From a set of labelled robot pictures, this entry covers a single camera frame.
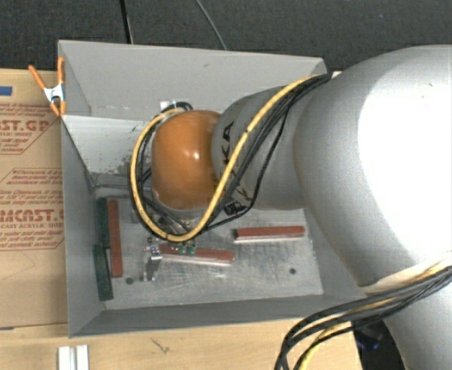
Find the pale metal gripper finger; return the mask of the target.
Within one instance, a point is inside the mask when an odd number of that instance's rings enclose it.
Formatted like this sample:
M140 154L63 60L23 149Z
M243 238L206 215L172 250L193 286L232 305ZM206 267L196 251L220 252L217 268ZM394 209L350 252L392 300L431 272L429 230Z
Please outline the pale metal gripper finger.
M149 246L145 249L143 278L146 282L151 282L155 279L155 274L162 260L163 255L157 245Z

